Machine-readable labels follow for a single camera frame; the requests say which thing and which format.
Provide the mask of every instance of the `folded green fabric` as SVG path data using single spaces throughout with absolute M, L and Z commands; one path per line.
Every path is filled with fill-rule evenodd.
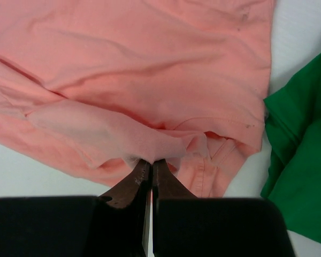
M 289 230 L 321 243 L 321 54 L 264 102 L 272 153 L 261 196 Z

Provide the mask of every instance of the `green shirt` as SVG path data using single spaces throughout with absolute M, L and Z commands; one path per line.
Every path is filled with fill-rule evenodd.
M 272 153 L 261 196 L 289 230 L 321 243 L 321 54 L 264 102 Z

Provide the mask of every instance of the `garment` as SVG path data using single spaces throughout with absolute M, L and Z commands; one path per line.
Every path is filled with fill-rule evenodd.
M 272 153 L 261 195 L 289 230 L 321 243 L 321 54 L 265 104 Z
M 260 150 L 273 0 L 0 0 L 0 143 L 114 185 L 167 159 L 221 196 Z

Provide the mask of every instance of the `white background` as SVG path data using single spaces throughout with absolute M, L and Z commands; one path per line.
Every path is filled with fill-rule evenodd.
M 270 93 L 284 86 L 320 52 L 321 0 L 277 0 Z M 225 196 L 259 196 L 267 178 L 270 152 L 264 136 L 262 152 L 248 159 Z M 107 190 L 106 186 L 70 177 L 0 145 L 0 196 L 99 195 Z M 321 244 L 293 232 L 289 234 L 297 256 L 321 256 Z

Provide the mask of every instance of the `pink fabric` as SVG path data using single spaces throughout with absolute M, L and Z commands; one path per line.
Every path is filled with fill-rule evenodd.
M 260 150 L 273 0 L 0 0 L 0 143 L 114 185 L 166 158 L 221 196 Z

